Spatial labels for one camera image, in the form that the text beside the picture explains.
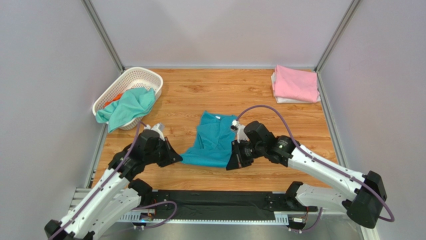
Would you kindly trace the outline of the teal t shirt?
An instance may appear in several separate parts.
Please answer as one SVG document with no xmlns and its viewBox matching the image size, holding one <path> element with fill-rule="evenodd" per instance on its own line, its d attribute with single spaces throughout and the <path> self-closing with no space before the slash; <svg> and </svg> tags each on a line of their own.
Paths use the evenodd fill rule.
<svg viewBox="0 0 426 240">
<path fill-rule="evenodd" d="M 193 146 L 181 156 L 183 163 L 203 167 L 225 168 L 232 153 L 236 134 L 231 130 L 236 115 L 204 111 L 196 127 Z"/>
</svg>

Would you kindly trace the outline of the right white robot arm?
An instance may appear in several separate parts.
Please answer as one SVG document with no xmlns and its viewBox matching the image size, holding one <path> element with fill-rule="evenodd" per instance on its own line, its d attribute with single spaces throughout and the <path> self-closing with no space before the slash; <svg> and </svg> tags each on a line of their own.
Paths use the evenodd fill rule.
<svg viewBox="0 0 426 240">
<path fill-rule="evenodd" d="M 274 136 L 258 121 L 245 126 L 233 120 L 230 128 L 236 133 L 236 139 L 231 142 L 226 170 L 249 167 L 260 157 L 273 164 L 299 170 L 328 187 L 293 182 L 287 194 L 298 204 L 345 213 L 360 226 L 376 227 L 387 200 L 384 182 L 378 173 L 369 171 L 363 174 L 340 166 L 289 136 Z"/>
</svg>

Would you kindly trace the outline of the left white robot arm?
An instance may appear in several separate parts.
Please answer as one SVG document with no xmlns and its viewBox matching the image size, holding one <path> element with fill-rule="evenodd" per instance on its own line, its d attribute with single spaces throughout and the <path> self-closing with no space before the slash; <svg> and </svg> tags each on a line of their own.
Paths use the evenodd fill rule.
<svg viewBox="0 0 426 240">
<path fill-rule="evenodd" d="M 150 208 L 153 188 L 136 176 L 147 165 L 166 167 L 182 161 L 163 134 L 163 125 L 147 126 L 116 153 L 98 183 L 60 220 L 44 231 L 50 240 L 98 240 L 118 219 L 141 206 Z"/>
</svg>

